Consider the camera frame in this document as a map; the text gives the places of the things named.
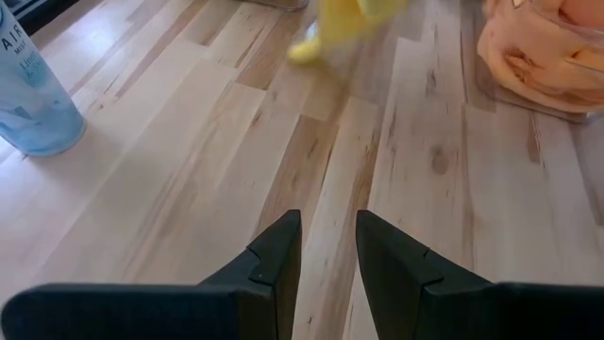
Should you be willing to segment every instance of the yellow toy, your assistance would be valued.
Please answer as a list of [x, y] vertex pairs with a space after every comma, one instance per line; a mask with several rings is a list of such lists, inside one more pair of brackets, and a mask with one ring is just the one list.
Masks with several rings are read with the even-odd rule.
[[316, 60], [326, 48], [358, 37], [406, 5], [407, 0], [319, 0], [316, 33], [292, 46], [288, 58], [296, 63]]

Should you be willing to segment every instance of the blue liquid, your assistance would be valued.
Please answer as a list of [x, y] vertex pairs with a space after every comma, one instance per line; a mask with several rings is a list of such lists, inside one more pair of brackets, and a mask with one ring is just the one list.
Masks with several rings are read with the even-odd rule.
[[63, 110], [47, 108], [36, 122], [12, 130], [0, 120], [0, 135], [30, 156], [50, 156], [73, 146], [84, 134], [86, 125], [76, 106]]

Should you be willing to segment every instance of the clear plastic bottle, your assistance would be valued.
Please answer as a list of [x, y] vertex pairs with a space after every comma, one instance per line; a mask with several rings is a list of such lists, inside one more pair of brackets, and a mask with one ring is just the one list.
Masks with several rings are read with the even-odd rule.
[[74, 145], [84, 119], [8, 7], [0, 1], [0, 136], [30, 156]]

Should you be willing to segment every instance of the wood grain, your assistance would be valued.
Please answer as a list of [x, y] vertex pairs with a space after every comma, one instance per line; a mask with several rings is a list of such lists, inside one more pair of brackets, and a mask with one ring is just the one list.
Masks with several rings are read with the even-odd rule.
[[34, 41], [88, 129], [51, 158], [0, 143], [0, 301], [199, 282], [295, 208], [295, 339], [378, 339], [357, 209], [488, 280], [604, 284], [604, 121], [485, 95], [478, 3], [410, 1], [302, 67], [285, 51], [316, 2], [80, 0]]
[[342, 336], [356, 264], [354, 221], [377, 106], [351, 97], [329, 160], [302, 257], [293, 339]]

